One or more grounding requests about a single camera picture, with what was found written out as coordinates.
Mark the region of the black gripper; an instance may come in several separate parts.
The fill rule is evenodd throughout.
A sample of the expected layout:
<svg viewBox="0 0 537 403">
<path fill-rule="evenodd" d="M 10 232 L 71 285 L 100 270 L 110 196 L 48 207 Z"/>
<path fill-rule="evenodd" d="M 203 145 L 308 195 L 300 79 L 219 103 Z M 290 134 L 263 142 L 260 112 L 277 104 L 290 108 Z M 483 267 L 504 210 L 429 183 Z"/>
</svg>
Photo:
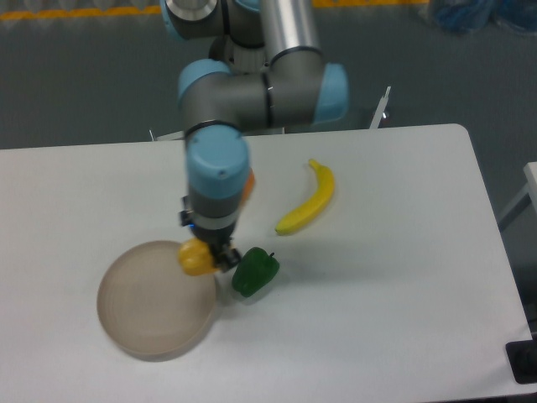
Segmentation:
<svg viewBox="0 0 537 403">
<path fill-rule="evenodd" d="M 179 221 L 182 227 L 190 227 L 191 232 L 200 241 L 207 243 L 215 266 L 220 271 L 229 271 L 241 262 L 241 254 L 231 244 L 232 233 L 235 225 L 231 224 L 224 228 L 207 229 L 193 224 L 193 210 L 190 204 L 190 198 L 183 196 L 182 210 L 179 212 Z"/>
</svg>

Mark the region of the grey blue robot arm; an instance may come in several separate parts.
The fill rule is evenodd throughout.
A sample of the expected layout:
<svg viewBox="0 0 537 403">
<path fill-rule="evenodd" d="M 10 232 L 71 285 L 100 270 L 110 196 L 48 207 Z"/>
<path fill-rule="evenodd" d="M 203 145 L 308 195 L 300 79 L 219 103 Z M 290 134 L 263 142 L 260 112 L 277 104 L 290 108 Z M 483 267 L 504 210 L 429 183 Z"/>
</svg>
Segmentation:
<svg viewBox="0 0 537 403">
<path fill-rule="evenodd" d="M 178 80 L 184 124 L 187 195 L 181 223 L 206 243 L 211 264 L 240 262 L 232 246 L 250 175 L 246 132 L 318 124 L 348 109 L 347 73 L 323 59 L 308 1 L 163 1 L 166 27 L 182 39 L 227 39 L 258 50 L 252 68 L 213 50 Z"/>
</svg>

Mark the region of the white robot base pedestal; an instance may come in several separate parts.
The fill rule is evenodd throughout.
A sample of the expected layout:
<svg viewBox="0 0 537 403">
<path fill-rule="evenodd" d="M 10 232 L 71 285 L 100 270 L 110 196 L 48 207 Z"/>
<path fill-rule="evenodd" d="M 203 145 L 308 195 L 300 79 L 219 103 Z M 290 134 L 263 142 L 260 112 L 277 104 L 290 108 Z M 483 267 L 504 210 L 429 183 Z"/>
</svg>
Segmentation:
<svg viewBox="0 0 537 403">
<path fill-rule="evenodd" d="M 255 74 L 269 68 L 264 47 L 243 47 L 227 35 L 214 39 L 208 57 L 225 63 L 237 75 Z"/>
</svg>

